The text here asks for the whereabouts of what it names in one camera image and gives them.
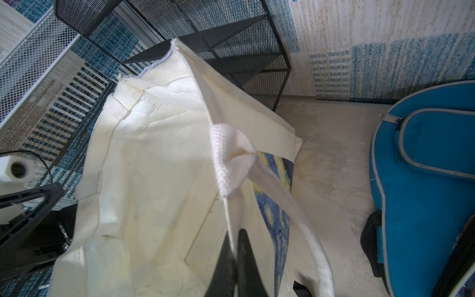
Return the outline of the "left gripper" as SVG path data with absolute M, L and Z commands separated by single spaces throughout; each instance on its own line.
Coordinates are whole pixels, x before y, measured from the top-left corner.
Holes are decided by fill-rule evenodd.
M 1 247 L 16 247 L 1 252 L 1 280 L 12 281 L 45 270 L 65 253 L 74 236 L 77 205 L 52 210 L 63 197 L 60 183 L 28 189 L 1 196 L 1 209 L 20 206 L 30 200 L 41 199 L 32 210 L 10 221 L 1 234 Z

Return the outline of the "clear ping pong set case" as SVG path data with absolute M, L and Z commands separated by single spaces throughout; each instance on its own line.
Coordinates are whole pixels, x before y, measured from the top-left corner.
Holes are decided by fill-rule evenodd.
M 475 216 L 458 235 L 449 260 L 432 297 L 473 297 L 475 295 Z

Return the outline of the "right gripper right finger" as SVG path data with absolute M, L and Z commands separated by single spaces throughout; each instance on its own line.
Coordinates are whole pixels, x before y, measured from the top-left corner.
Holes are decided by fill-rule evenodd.
M 237 246 L 237 295 L 267 297 L 247 231 L 240 229 Z

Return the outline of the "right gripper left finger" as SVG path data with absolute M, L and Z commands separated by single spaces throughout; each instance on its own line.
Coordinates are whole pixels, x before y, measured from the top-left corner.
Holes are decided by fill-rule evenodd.
M 236 287 L 236 261 L 226 233 L 210 285 L 204 297 L 233 297 Z

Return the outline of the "canvas tote bag starry print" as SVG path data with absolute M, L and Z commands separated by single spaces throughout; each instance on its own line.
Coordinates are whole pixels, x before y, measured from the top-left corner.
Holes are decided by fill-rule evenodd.
M 226 233 L 247 231 L 268 297 L 279 294 L 289 224 L 306 240 L 320 297 L 335 295 L 315 231 L 291 195 L 303 141 L 285 120 L 174 39 L 122 77 L 98 117 L 75 190 L 72 245 L 51 297 L 204 297 Z

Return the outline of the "blue ping pong paddle case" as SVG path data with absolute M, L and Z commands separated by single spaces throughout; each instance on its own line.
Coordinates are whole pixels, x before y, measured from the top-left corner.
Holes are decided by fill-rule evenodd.
M 369 177 L 361 247 L 373 275 L 392 297 L 431 297 L 475 215 L 475 83 L 430 87 L 381 114 Z

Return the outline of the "white mesh wall basket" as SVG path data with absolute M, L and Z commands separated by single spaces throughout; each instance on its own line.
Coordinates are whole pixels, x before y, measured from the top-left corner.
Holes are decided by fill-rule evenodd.
M 49 9 L 1 60 L 1 124 L 19 109 L 79 39 Z

